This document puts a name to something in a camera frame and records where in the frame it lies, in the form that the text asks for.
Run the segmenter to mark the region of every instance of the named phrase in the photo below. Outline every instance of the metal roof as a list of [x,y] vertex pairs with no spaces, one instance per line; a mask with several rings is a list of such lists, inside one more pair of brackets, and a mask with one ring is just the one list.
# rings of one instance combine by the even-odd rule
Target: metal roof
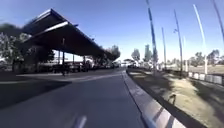
[[50,27],[31,37],[24,43],[41,45],[80,56],[100,56],[104,53],[103,49],[93,43],[91,39],[86,38],[78,28],[75,28],[69,22],[63,22]]
[[106,54],[110,59],[113,59],[109,52],[99,47],[92,39],[53,9],[45,11],[27,23],[23,27],[23,32],[32,35],[25,43],[41,45],[80,56],[103,56]]
[[65,21],[67,20],[59,15],[56,11],[49,9],[24,25],[22,30],[24,33],[35,35],[49,27]]

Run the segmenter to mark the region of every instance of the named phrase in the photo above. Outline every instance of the barrier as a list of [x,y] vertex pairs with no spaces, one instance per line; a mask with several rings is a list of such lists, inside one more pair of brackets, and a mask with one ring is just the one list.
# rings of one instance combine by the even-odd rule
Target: barrier
[[221,76],[213,76],[213,82],[216,84],[222,84],[222,77]]
[[[173,71],[173,70],[169,70],[169,69],[163,70],[163,71],[166,73],[172,73],[174,75],[180,74],[180,71]],[[197,79],[197,80],[202,80],[202,81],[206,81],[206,82],[210,82],[210,83],[214,83],[214,84],[220,84],[220,85],[224,84],[223,76],[211,75],[211,74],[206,75],[204,73],[198,73],[198,72],[183,72],[182,74],[183,74],[183,76]]]
[[205,80],[205,74],[199,74],[199,80]]
[[222,76],[216,76],[216,75],[210,75],[210,74],[206,75],[203,73],[188,72],[188,77],[194,78],[197,80],[203,80],[210,83],[221,84],[221,85],[224,82],[224,79],[222,78]]

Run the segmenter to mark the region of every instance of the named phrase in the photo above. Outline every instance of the sky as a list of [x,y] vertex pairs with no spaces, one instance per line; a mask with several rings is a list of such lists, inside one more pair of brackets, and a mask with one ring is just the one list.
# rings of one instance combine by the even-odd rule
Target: sky
[[[224,21],[224,1],[215,0]],[[159,61],[163,61],[161,28],[165,31],[167,59],[179,58],[178,34],[174,9],[180,26],[180,34],[186,38],[183,46],[184,58],[198,51],[210,53],[219,49],[224,54],[224,43],[218,18],[211,0],[149,0],[153,15]],[[119,60],[131,58],[135,48],[144,58],[145,45],[152,50],[150,22],[146,0],[1,0],[0,23],[9,22],[22,27],[45,10],[53,8],[98,45],[108,48],[118,45]],[[196,4],[205,33],[206,50],[203,49],[198,21],[193,9]]]

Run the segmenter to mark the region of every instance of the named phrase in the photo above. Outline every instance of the asphalt road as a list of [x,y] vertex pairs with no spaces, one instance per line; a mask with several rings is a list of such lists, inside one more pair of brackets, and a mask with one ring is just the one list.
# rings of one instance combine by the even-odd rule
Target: asphalt road
[[120,70],[64,79],[72,83],[0,110],[0,127],[75,128],[80,122],[85,128],[144,127]]

